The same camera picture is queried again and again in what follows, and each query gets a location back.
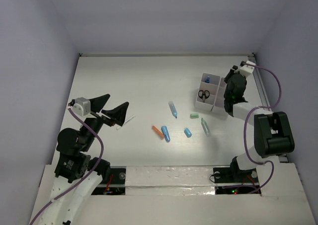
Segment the white marker pen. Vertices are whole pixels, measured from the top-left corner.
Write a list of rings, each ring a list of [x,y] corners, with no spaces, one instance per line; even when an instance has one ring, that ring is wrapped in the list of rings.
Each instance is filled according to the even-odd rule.
[[[116,130],[118,131],[118,130],[120,130],[121,128],[123,128],[128,122],[130,122],[131,120],[133,120],[135,117],[136,117],[136,115],[132,115],[130,118],[126,119],[126,121],[123,123],[123,125],[122,125],[122,126],[118,126],[118,127],[116,128]]]

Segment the black handled scissors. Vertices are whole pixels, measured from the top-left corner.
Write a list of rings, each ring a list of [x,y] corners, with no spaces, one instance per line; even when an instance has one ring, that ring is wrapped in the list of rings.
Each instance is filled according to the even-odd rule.
[[[199,90],[198,97],[205,103],[206,99],[210,97],[210,92],[208,90]]]

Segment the orange highlighter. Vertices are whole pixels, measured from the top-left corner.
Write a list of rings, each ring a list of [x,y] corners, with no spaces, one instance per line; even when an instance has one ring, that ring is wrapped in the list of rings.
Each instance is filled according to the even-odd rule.
[[[164,134],[156,126],[152,126],[152,130],[160,137],[161,140],[164,139]]]

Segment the green eraser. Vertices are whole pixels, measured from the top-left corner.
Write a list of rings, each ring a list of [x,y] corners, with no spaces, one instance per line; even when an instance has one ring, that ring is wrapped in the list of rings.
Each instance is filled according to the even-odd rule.
[[[198,113],[192,113],[192,114],[190,114],[190,118],[191,119],[199,118],[199,114]]]

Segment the grey green marker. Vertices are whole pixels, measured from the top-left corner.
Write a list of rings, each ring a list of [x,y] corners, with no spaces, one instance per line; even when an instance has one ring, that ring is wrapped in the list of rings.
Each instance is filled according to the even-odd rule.
[[[201,125],[202,125],[202,128],[203,128],[203,130],[204,130],[205,135],[206,135],[207,137],[210,137],[210,136],[211,136],[210,129],[209,129],[209,127],[208,127],[207,122],[206,122],[203,118],[201,118]]]

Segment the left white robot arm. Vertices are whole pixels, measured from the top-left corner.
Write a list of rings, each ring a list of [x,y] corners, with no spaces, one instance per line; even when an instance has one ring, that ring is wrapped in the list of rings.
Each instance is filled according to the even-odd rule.
[[[103,125],[123,126],[128,102],[111,110],[103,107],[110,94],[71,100],[67,110],[81,124],[65,128],[57,138],[59,159],[49,201],[30,221],[32,225],[74,225],[97,185],[109,180],[110,162],[103,160],[104,144],[98,135]]]

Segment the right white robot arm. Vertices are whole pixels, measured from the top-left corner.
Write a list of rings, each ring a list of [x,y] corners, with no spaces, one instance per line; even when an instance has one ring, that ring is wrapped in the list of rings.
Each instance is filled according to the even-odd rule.
[[[251,61],[242,61],[239,66],[233,66],[224,79],[224,108],[232,117],[244,121],[243,129],[248,125],[253,127],[253,146],[243,144],[245,153],[233,158],[229,176],[233,181],[241,181],[247,173],[258,165],[269,163],[271,156],[291,153],[295,142],[288,116],[285,112],[272,112],[270,106],[254,106],[244,97],[247,77],[257,65]]]

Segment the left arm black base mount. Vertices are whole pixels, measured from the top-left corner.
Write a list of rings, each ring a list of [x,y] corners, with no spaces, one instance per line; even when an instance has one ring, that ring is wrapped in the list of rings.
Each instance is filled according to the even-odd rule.
[[[93,190],[92,195],[125,195],[126,167],[110,167],[108,178],[103,179]]]

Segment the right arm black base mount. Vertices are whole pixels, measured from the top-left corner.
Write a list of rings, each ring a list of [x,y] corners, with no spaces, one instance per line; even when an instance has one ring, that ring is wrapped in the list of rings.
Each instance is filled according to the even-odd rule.
[[[215,167],[209,180],[216,195],[261,194],[255,169],[233,172],[230,167]]]

